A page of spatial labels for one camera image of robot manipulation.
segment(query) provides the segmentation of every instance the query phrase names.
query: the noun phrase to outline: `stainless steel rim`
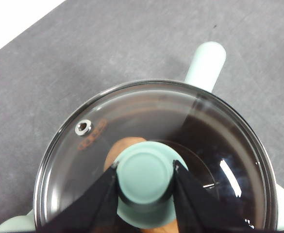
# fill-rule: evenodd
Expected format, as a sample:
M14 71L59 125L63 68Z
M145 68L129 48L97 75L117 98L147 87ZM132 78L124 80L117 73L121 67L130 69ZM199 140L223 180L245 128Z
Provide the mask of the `stainless steel rim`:
M265 203L266 209L266 216L269 216L269 219L265 220L265 229L274 230L277 227L277 195L276 195L276 179L274 175L274 171L270 162L270 158L256 135L256 133L253 131L253 129L249 126L249 124L245 121L245 119L235 110L233 109L229 104L227 104L225 101L220 99L219 97L213 95L212 93L209 93L207 91L204 91L200 88L182 83L177 81L171 81L171 80L141 80L141 81L135 81L135 82L128 82L119 84L117 86L114 86L112 88L109 88L105 91L102 91L101 93L95 95L94 97L90 98L88 101L86 101L84 104L82 104L71 116L69 116L66 121L63 123L63 125L60 127L60 129L57 131L57 133L54 135L53 139L51 140L49 146L47 147L47 150L45 151L45 154L42 158L42 161L40 163L35 186L34 186L34 194L33 194L33 210L34 210L34 220L36 227L40 227L42 225L42 199L41 199L41 192L42 188L44 187L44 184L42 181L44 180L44 176L46 175L46 165L48 163L48 160L50 158L50 155L54 149L55 144L57 143L59 137L62 135L62 132L64 129L71 123L72 120L74 120L84 109L86 109L89 105L93 104L97 100L101 99L102 97L109 95L115 91L119 91L121 89L125 89L127 87L131 86L137 86L142 84L172 84L172 85L178 85L186 87L187 89L191 90L199 90L200 92L204 93L207 96L210 96L214 98L215 100L221 102L224 104L227 109L230 110L230 112L233 114L233 116L239 120L239 122L242 123L242 126L244 126L244 130L246 130L249 133L250 138L252 139L252 142L254 145L260 150L260 154L263 154L264 156L261 156L259 160L263 161L263 164L261 164L261 170L263 172L264 177L266 178L264 182L265 186L265 196L270 197L270 202Z

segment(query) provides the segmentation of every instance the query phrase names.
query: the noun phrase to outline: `pot lid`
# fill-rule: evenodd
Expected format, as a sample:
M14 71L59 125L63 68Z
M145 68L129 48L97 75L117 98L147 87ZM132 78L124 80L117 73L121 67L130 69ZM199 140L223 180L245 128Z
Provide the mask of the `pot lid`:
M66 120L39 168L36 225L73 203L126 148L146 141L176 151L201 185L247 223L275 228L274 175L252 129L214 95L162 80L111 88Z

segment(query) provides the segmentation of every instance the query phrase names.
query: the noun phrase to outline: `gray floor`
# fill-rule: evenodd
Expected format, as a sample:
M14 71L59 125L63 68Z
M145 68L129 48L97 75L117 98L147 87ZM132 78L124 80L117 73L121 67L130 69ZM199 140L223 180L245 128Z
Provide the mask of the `gray floor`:
M126 81L182 80L209 40L227 50L214 93L284 187L284 1L68 0L0 50L0 223L32 208L44 150L80 104Z

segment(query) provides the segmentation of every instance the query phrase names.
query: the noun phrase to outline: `mint green knob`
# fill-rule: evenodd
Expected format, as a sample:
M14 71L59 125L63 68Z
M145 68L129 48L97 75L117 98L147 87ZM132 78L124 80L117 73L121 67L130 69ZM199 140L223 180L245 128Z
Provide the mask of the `mint green knob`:
M159 142L140 142L117 157L118 215L143 229L164 226L176 218L173 196L168 189L173 176L173 160L181 156Z

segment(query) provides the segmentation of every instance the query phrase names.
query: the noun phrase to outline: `cooking pot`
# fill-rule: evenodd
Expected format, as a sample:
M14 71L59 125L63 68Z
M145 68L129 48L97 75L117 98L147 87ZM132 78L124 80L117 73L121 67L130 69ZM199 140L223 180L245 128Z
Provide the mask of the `cooking pot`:
M264 146L242 116L211 94L225 59L220 44L207 42L198 47L184 83L125 83L84 103L61 126L43 156L33 210L2 223L0 232L43 226L78 199L115 160L122 163L124 154L142 152L152 158L161 153L167 162L177 158L205 190L250 226L284 230L284 189L276 184ZM140 178L148 179L149 173L160 177L161 163L165 162ZM135 169L140 165L134 162ZM136 200L151 185L156 192L160 188L157 180L149 179L145 187L126 189L127 180L139 178L131 177L134 170L122 174L119 183L129 199ZM147 200L156 192L149 191ZM164 214L136 210L119 198L117 213L130 225L152 229L175 219L172 198L165 209Z

